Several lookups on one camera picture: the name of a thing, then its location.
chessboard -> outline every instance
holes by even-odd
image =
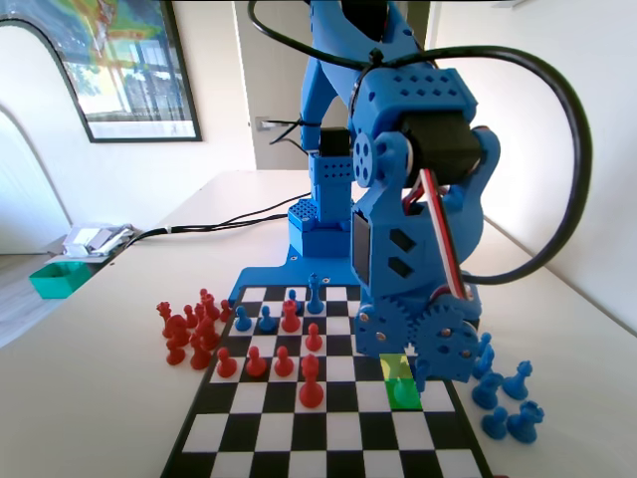
[[[298,312],[301,327],[288,334],[278,319],[272,333],[262,333],[261,308],[269,306],[280,318],[290,289],[298,301],[306,299]],[[430,379],[420,403],[395,406],[381,360],[355,351],[359,288],[321,287],[325,307],[316,315],[305,309],[310,293],[273,286],[242,291],[235,308],[244,306],[253,326],[239,332],[229,320],[219,345],[236,359],[237,371],[222,378],[213,356],[162,477],[493,478],[451,382]],[[318,325],[322,338],[313,354],[324,390],[312,409],[299,400],[310,324]],[[245,370],[251,346],[268,365],[256,378]],[[295,364],[286,377],[274,372],[279,346],[287,347]],[[409,351],[405,355],[414,361]]]

framed picture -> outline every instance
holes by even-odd
[[[49,49],[91,142],[201,140],[171,2],[0,0],[6,25]]]

green container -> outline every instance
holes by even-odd
[[[84,262],[56,262],[29,276],[43,299],[66,299],[90,278],[91,270]]]

blue pawn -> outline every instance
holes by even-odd
[[[478,357],[482,356],[482,354],[485,352],[485,349],[487,348],[487,345],[490,342],[491,342],[491,334],[489,334],[488,332],[484,332],[480,336],[480,343],[478,344]]]
[[[302,305],[301,302],[297,300],[297,291],[295,291],[294,289],[290,289],[290,291],[288,292],[288,299],[297,303],[297,314],[300,314]]]
[[[482,375],[491,370],[491,365],[494,362],[495,356],[496,353],[494,352],[494,348],[491,347],[491,344],[487,344],[482,356],[476,359],[471,375],[473,375],[477,379],[481,379]]]
[[[471,397],[478,406],[486,410],[495,408],[498,405],[496,391],[498,391],[498,387],[502,385],[504,379],[499,373],[492,371],[485,373],[480,383],[471,392]]]
[[[239,332],[249,331],[252,327],[252,319],[246,314],[246,310],[243,306],[237,308],[237,320],[235,321],[235,329]]]
[[[511,415],[507,420],[507,430],[517,441],[533,443],[537,439],[536,423],[544,420],[544,410],[534,401],[520,405],[520,414]]]
[[[270,308],[268,306],[263,306],[261,313],[263,314],[263,317],[259,321],[259,329],[261,329],[261,332],[265,333],[273,331],[277,326],[277,321],[270,317]]]
[[[308,312],[310,314],[320,314],[324,305],[320,301],[319,297],[319,278],[316,274],[311,274],[309,282],[310,289],[312,290],[312,295],[310,297],[310,301],[308,302]]]
[[[525,385],[525,378],[531,375],[533,367],[530,360],[521,361],[518,365],[518,373],[515,376],[505,378],[502,389],[508,396],[515,400],[524,400],[529,396],[529,391]]]
[[[494,410],[493,415],[485,415],[480,424],[482,429],[494,440],[502,440],[507,435],[507,411],[501,406]]]

wooden floor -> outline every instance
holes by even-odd
[[[20,337],[64,300],[43,300],[29,275],[49,260],[41,255],[0,255],[0,347]]]

